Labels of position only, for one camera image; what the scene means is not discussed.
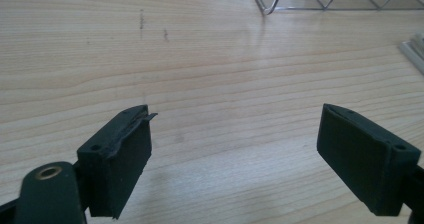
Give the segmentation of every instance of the wooden surface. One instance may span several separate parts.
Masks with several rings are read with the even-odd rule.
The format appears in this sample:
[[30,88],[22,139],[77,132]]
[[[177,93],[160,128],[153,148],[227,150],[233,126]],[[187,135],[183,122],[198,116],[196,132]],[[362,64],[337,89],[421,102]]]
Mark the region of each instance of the wooden surface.
[[406,223],[375,217],[316,152],[323,103],[424,149],[424,77],[399,52],[424,13],[285,12],[254,0],[0,0],[0,202],[119,111],[153,155],[121,218],[89,223]]

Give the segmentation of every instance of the wood grain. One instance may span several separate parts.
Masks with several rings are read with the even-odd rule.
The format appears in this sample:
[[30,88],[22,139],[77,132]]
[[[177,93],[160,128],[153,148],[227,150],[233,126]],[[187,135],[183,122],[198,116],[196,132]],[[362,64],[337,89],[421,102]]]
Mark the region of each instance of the wood grain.
[[119,223],[406,223],[407,208],[369,213],[315,145],[332,103],[424,148],[424,77],[397,48],[423,21],[262,17],[254,0],[0,0],[0,202],[148,104],[153,156]]

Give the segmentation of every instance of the wooden table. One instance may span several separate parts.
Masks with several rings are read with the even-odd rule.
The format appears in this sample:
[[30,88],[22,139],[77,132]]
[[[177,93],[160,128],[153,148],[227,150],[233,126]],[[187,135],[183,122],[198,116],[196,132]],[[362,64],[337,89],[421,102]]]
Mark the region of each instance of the wooden table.
[[424,149],[424,77],[398,45],[422,11],[254,0],[0,0],[0,202],[148,104],[153,155],[119,222],[406,223],[375,217],[316,151],[323,103]]

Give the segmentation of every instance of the light wood tabletop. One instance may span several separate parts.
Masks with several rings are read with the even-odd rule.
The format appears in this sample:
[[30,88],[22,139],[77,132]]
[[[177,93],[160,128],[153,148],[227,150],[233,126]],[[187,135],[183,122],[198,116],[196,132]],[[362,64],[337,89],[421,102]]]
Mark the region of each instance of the light wood tabletop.
[[423,23],[263,17],[254,0],[0,0],[0,202],[148,104],[152,157],[120,219],[89,223],[406,223],[407,207],[370,213],[316,140],[331,103],[424,149],[424,76],[398,49]]

